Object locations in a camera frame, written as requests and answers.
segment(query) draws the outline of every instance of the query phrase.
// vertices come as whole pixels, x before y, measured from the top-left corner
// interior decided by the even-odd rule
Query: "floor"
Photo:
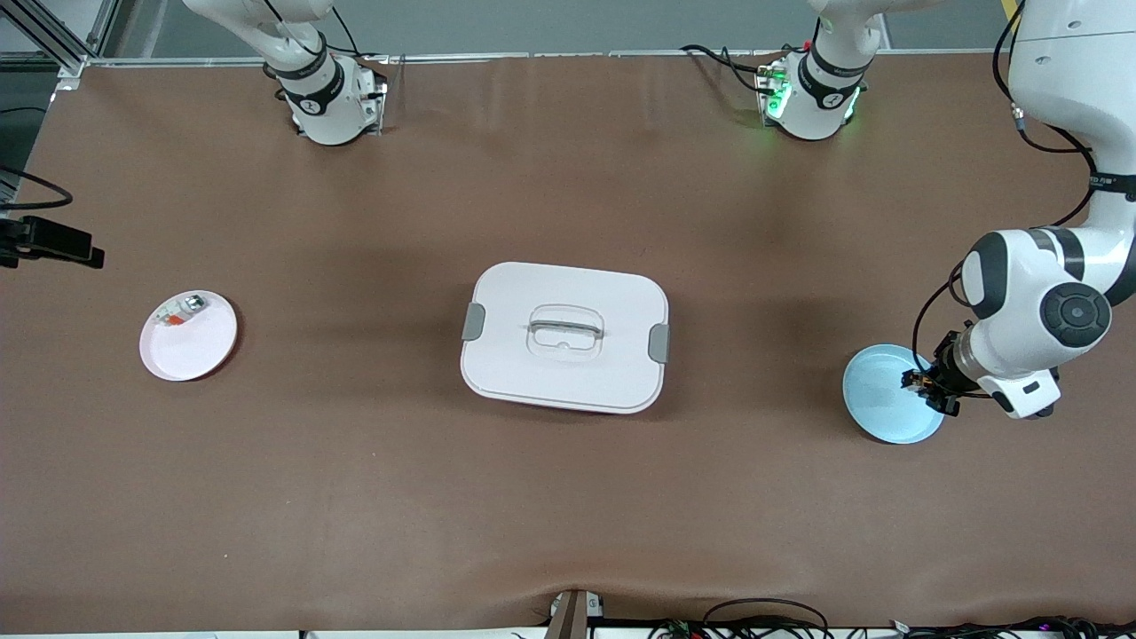
[[[45,5],[86,38],[103,1],[116,0],[45,0]],[[103,47],[107,57],[254,55],[181,0],[117,1],[123,8]],[[688,43],[777,49],[807,39],[816,19],[805,2],[785,0],[339,0],[336,7],[360,49],[392,55],[607,53],[674,50]],[[894,49],[989,48],[1004,24],[1000,0],[951,0],[887,16]],[[333,43],[346,44],[337,23],[320,28]],[[34,49],[0,19],[0,108],[47,106],[55,72],[50,66],[44,70]],[[35,111],[0,116],[0,161],[24,166],[41,119]],[[12,182],[10,176],[3,180]],[[8,194],[0,183],[0,199]]]

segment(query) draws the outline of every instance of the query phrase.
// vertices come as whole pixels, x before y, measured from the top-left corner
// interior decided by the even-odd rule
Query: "white plate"
[[[201,296],[206,307],[179,326],[153,320],[158,309],[173,300]],[[236,345],[236,312],[228,300],[209,291],[185,291],[161,302],[145,318],[139,339],[139,355],[147,370],[170,382],[208,375],[225,362]]]

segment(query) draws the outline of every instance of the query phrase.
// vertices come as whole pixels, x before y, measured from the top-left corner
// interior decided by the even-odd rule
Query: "metal frame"
[[[967,55],[985,53],[991,55],[993,49],[882,49],[878,56],[911,56],[911,55]],[[734,56],[766,56],[778,53],[776,49],[770,50],[732,50]],[[462,63],[486,63],[503,58],[559,58],[559,57],[586,57],[600,56],[609,58],[634,58],[634,57],[685,57],[701,56],[702,53],[688,53],[677,49],[645,49],[645,50],[618,50],[607,53],[442,53],[420,56],[365,56],[364,59],[381,65],[428,65],[428,64],[462,64]],[[87,60],[87,66],[114,67],[114,68],[211,68],[211,67],[260,67],[265,63],[264,58],[253,56],[232,58],[95,58]]]
[[[60,73],[77,77],[86,60],[95,57],[87,43],[72,33],[40,0],[0,0],[0,14],[58,63]]]
[[[91,25],[91,33],[86,34],[86,43],[94,49],[97,55],[102,55],[107,45],[107,34],[110,27],[118,19],[118,11],[123,6],[123,0],[102,0],[99,7],[99,15]]]

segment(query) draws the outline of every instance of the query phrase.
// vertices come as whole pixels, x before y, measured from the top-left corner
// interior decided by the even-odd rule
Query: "black ring band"
[[[841,108],[841,106],[844,105],[844,102],[846,102],[860,86],[859,82],[853,82],[843,89],[828,86],[817,80],[816,76],[809,72],[808,58],[801,58],[801,64],[797,65],[796,68],[797,77],[801,80],[801,88],[804,89],[805,93],[812,96],[812,98],[817,100],[818,108],[825,110]]]
[[[300,93],[293,93],[285,90],[289,100],[293,105],[299,107],[299,109],[308,115],[324,115],[327,113],[327,105],[332,103],[332,100],[340,97],[343,92],[344,80],[346,78],[343,73],[343,67],[339,64],[335,65],[335,74],[332,76],[332,81],[315,93],[308,93],[307,96],[301,96]]]
[[[1088,176],[1088,188],[1094,191],[1124,193],[1126,200],[1136,202],[1136,175],[1094,173]]]
[[[812,58],[815,63],[817,63],[817,66],[820,67],[820,70],[829,75],[835,75],[836,77],[855,77],[858,75],[863,75],[863,72],[868,70],[868,67],[871,66],[871,60],[868,60],[868,64],[863,65],[862,67],[857,67],[857,68],[838,67],[829,63],[828,60],[826,60],[820,56],[819,51],[817,51],[818,35],[820,35],[820,18],[817,18],[817,26],[816,28],[812,30],[812,44],[809,47],[809,56]]]
[[[324,66],[324,61],[327,60],[327,39],[324,38],[323,32],[317,33],[319,33],[319,55],[316,56],[316,59],[310,65],[296,70],[281,70],[276,67],[268,67],[276,73],[278,80],[303,80],[319,72],[319,67]]]

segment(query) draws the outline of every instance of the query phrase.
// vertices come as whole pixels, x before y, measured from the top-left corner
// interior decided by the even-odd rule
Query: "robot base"
[[[779,126],[786,133],[802,140],[824,140],[835,134],[842,125],[852,119],[852,113],[860,89],[845,100],[844,108],[822,109],[817,100],[790,81],[795,77],[797,65],[805,53],[790,53],[771,63],[772,75],[758,77],[757,86],[769,89],[772,96],[758,93],[758,107],[766,126]]]
[[[293,107],[292,124],[296,134],[326,146],[340,146],[354,141],[360,135],[379,135],[383,132],[383,111],[386,107],[386,82],[377,82],[375,72],[350,58],[336,56],[336,63],[344,67],[348,83],[336,101],[324,116],[309,116]]]

